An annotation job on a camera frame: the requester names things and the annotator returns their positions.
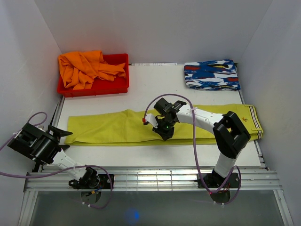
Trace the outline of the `yellow-green trousers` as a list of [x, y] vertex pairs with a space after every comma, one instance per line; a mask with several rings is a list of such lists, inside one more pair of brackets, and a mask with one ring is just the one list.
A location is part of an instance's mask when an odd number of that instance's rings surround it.
[[[256, 109], [252, 105], [197, 105], [198, 109], [213, 113], [235, 112], [251, 135], [251, 140], [263, 138]], [[174, 135], [164, 141], [142, 123], [144, 113], [124, 110], [100, 115], [70, 116], [67, 130], [72, 134], [65, 138], [67, 145], [79, 146], [146, 146], [146, 145], [191, 145], [192, 126], [178, 123]]]

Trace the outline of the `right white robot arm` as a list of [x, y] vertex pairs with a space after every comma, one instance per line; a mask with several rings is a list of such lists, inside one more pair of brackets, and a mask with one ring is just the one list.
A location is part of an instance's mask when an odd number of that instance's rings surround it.
[[151, 124], [153, 132], [159, 134], [164, 141], [173, 137], [176, 123], [193, 126], [194, 146], [197, 128], [213, 134], [220, 151], [219, 158], [212, 172], [200, 179], [204, 187], [225, 186], [230, 180], [238, 156], [251, 138], [237, 114], [232, 111], [226, 114], [212, 113], [195, 108], [191, 103], [169, 103], [164, 98], [156, 102], [154, 109], [158, 115], [145, 113], [143, 123]]

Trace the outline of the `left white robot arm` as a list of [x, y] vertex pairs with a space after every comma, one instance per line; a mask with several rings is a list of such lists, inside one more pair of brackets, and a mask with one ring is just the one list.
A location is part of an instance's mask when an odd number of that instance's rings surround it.
[[60, 139], [69, 135], [72, 132], [51, 125], [44, 131], [27, 123], [9, 141], [8, 147], [40, 165], [49, 164], [62, 170], [68, 169], [67, 172], [72, 177], [69, 186], [74, 189], [97, 188], [100, 185], [97, 171], [88, 166], [80, 168], [80, 163], [65, 153], [70, 146], [60, 145]]

